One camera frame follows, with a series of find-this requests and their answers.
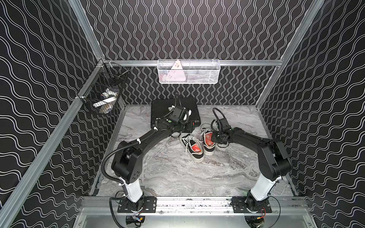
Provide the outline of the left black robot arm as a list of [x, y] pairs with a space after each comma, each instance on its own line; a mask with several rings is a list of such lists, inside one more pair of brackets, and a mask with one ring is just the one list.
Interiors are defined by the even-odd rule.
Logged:
[[123, 186], [127, 208], [142, 209], [144, 193], [139, 177], [144, 156], [162, 140], [174, 133], [192, 133], [200, 123], [197, 100], [193, 97], [158, 99], [151, 104], [151, 130], [136, 140], [121, 142], [101, 163], [102, 175]]

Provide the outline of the red patterned insole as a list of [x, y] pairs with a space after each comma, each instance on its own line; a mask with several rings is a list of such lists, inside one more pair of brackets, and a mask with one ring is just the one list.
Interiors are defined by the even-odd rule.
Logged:
[[191, 146], [191, 149], [195, 154], [202, 154], [203, 153], [201, 146], [197, 143], [195, 143], [193, 146]]

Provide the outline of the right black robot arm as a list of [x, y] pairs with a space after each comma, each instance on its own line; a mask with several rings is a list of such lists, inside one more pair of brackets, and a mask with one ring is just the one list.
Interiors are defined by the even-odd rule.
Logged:
[[246, 196], [245, 206], [250, 212], [265, 208], [269, 194], [278, 181], [292, 168], [292, 161], [281, 140], [258, 137], [240, 128], [232, 128], [225, 115], [218, 108], [213, 108], [215, 119], [211, 122], [212, 141], [218, 145], [239, 144], [258, 156], [260, 175], [256, 184]]

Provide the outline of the black white sneaker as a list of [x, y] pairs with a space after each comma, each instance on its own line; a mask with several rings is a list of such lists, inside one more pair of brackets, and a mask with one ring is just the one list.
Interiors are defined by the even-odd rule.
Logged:
[[216, 143], [212, 141], [213, 130], [208, 123], [201, 125], [201, 136], [204, 154], [207, 156], [214, 155]]
[[179, 140], [194, 162], [202, 162], [204, 160], [203, 146], [195, 136], [192, 134], [182, 134]]

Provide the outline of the black plastic tool case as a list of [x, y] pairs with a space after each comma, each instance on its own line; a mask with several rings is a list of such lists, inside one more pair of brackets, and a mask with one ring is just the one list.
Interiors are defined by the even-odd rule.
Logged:
[[[183, 107], [192, 111], [189, 116], [189, 124], [194, 127], [201, 125], [201, 118], [197, 107], [197, 99], [193, 97], [181, 97], [180, 102]], [[167, 115], [172, 106], [175, 104], [175, 99], [157, 99], [151, 103], [151, 128], [154, 128], [156, 118], [161, 118]]]

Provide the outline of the pink triangular card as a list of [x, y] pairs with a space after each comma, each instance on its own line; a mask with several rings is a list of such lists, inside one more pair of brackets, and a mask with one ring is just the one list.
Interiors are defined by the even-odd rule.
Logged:
[[184, 82], [186, 76], [180, 60], [176, 60], [172, 68], [167, 74], [167, 81], [171, 82]]

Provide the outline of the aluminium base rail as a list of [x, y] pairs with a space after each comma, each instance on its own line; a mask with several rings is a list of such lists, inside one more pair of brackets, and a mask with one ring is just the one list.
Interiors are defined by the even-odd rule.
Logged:
[[[309, 207], [303, 197], [270, 197], [265, 209], [251, 213], [245, 208], [244, 197], [147, 197], [141, 215], [154, 216], [274, 216], [308, 215]], [[113, 200], [116, 215], [134, 215], [126, 208], [125, 200], [121, 206]], [[109, 197], [85, 197], [79, 215], [110, 215]]]

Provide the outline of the white items in black basket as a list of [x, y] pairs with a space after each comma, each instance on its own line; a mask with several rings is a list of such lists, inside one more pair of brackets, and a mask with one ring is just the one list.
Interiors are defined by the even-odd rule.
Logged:
[[118, 95], [118, 92], [107, 88], [105, 92], [101, 94], [101, 100], [94, 102], [92, 106], [98, 110], [98, 113], [108, 114], [113, 110]]

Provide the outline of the white insole orange edge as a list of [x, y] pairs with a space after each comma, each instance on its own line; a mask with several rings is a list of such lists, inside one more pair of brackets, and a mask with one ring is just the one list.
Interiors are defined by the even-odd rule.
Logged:
[[215, 143], [212, 141], [212, 135], [213, 135], [213, 132], [205, 132], [203, 134], [205, 146], [212, 147], [215, 145]]

